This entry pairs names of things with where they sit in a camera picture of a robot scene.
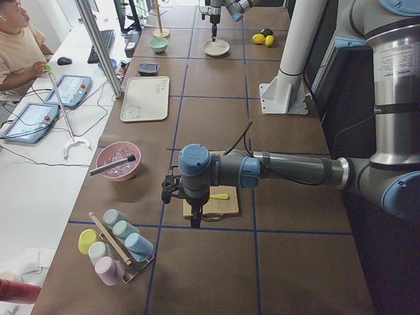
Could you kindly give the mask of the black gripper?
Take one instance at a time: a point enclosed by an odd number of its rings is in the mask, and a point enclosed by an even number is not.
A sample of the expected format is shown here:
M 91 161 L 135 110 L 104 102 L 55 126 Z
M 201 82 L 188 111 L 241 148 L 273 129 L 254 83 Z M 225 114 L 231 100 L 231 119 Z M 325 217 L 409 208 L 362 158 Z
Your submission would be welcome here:
M 189 204 L 191 206 L 191 227 L 200 228 L 200 213 L 203 212 L 204 197 L 189 198 Z
M 210 16 L 210 23 L 212 23 L 211 26 L 211 39 L 212 41 L 215 41 L 217 38 L 217 24 L 219 23 L 219 15 L 211 15 Z

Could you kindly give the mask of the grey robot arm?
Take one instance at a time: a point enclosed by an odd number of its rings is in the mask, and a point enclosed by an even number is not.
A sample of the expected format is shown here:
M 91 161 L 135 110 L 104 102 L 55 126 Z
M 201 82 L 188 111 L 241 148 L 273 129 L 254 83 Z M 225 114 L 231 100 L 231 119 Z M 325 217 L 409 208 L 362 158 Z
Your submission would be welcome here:
M 200 226 L 213 186 L 253 188 L 261 179 L 349 189 L 400 219 L 419 218 L 419 2 L 340 1 L 335 45 L 373 50 L 376 151 L 367 159 L 291 156 L 200 144 L 178 156 L 161 198 L 184 199 L 192 227 Z
M 215 42 L 217 39 L 218 25 L 221 22 L 221 11 L 225 7 L 229 15 L 235 22 L 239 22 L 243 18 L 243 14 L 250 8 L 259 4 L 260 0 L 210 0 L 205 1 L 204 7 L 198 7 L 201 19 L 205 20 L 209 17 L 211 23 L 211 40 Z

